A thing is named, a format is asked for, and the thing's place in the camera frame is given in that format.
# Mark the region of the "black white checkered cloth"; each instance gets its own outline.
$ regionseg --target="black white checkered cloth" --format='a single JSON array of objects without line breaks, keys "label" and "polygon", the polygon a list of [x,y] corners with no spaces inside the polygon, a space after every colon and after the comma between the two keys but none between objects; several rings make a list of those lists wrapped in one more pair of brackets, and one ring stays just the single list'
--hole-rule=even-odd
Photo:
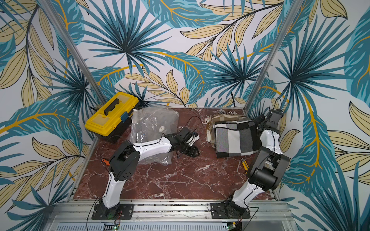
[{"label": "black white checkered cloth", "polygon": [[252,121],[220,121],[215,122],[216,156],[251,155],[261,147],[257,136],[257,125]]}]

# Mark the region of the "black cable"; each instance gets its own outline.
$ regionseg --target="black cable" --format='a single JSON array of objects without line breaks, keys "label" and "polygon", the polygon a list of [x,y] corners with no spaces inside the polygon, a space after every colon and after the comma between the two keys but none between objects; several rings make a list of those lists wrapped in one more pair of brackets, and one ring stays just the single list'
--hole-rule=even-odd
[{"label": "black cable", "polygon": [[111,137],[109,137],[106,141],[105,141],[105,143],[103,144],[103,146],[101,147],[101,149],[100,149],[100,153],[99,153],[99,158],[100,158],[100,162],[101,162],[101,164],[103,165],[103,167],[105,168],[105,170],[109,173],[109,170],[104,166],[104,164],[103,164],[103,161],[102,161],[102,158],[101,158],[101,152],[103,151],[103,148],[104,148],[104,146],[105,146],[105,144],[108,142],[108,140],[110,140],[111,138],[113,138],[113,137],[117,137],[117,136],[119,136],[119,137],[121,137],[120,135],[115,135],[115,136],[111,136]]},{"label": "black cable", "polygon": [[253,214],[253,216],[251,216],[251,217],[250,217],[250,220],[248,221],[247,225],[244,227],[244,229],[243,229],[242,231],[244,231],[244,230],[247,228],[247,226],[249,225],[250,221],[254,218],[254,215],[255,215],[255,214],[258,212],[258,210],[259,210],[259,207],[251,207],[251,206],[249,206],[249,208],[257,208],[257,210],[255,211],[255,213]]},{"label": "black cable", "polygon": [[90,213],[91,213],[91,210],[93,209],[93,207],[95,206],[95,203],[96,203],[96,200],[98,199],[99,197],[95,198],[95,201],[94,203],[92,204],[91,206],[91,209],[90,209],[90,212],[89,212],[89,215],[87,215],[87,218],[86,218],[86,230],[89,231],[88,227],[87,227],[87,222],[89,221],[89,216],[90,216]]}]

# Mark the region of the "black mounting plate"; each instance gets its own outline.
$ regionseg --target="black mounting plate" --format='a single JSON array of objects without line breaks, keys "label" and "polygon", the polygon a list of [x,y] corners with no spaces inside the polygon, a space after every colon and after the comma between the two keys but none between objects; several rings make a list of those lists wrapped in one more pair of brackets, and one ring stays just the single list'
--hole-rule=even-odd
[{"label": "black mounting plate", "polygon": [[[210,204],[211,206],[211,214],[212,214],[212,219],[230,219],[230,218],[235,218],[239,219],[240,217],[230,217],[225,214],[225,203],[212,203]],[[250,213],[249,209],[245,210],[245,212],[242,215],[243,219],[249,219],[250,218]]]},{"label": "black mounting plate", "polygon": [[[131,220],[132,212],[134,210],[134,204],[119,204],[119,210],[122,211],[120,220]],[[92,220],[109,220],[107,216],[104,215],[104,211],[97,208],[94,210],[94,213],[91,216]]]}]

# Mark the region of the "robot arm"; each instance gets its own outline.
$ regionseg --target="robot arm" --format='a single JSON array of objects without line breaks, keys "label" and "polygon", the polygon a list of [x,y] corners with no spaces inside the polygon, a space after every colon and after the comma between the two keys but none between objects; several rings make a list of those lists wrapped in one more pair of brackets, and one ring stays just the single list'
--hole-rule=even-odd
[{"label": "robot arm", "polygon": [[[257,132],[260,134],[262,146],[247,171],[248,181],[236,190],[225,203],[225,214],[228,217],[239,218],[248,207],[248,203],[258,194],[269,189],[276,189],[289,164],[289,157],[284,156],[279,146],[278,121],[283,112],[271,110],[265,118],[263,115],[254,120]],[[274,170],[265,167],[272,165]]]},{"label": "robot arm", "polygon": [[125,141],[109,160],[109,181],[102,199],[95,206],[95,211],[99,211],[99,214],[103,214],[106,219],[117,217],[123,186],[126,180],[135,173],[140,160],[172,151],[180,151],[190,157],[197,157],[200,153],[193,144],[198,139],[199,135],[196,132],[183,128],[179,133],[165,135],[160,139],[145,143]]}]

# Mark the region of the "plastic bag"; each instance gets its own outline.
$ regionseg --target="plastic bag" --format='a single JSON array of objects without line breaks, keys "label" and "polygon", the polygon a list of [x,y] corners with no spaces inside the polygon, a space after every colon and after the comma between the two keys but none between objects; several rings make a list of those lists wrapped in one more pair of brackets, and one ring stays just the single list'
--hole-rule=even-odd
[{"label": "plastic bag", "polygon": [[[130,142],[143,143],[161,138],[165,135],[177,131],[179,113],[167,108],[143,108],[134,111],[132,115],[132,125]],[[171,164],[173,152],[160,153],[140,160],[138,164],[160,163],[164,166]]]}]

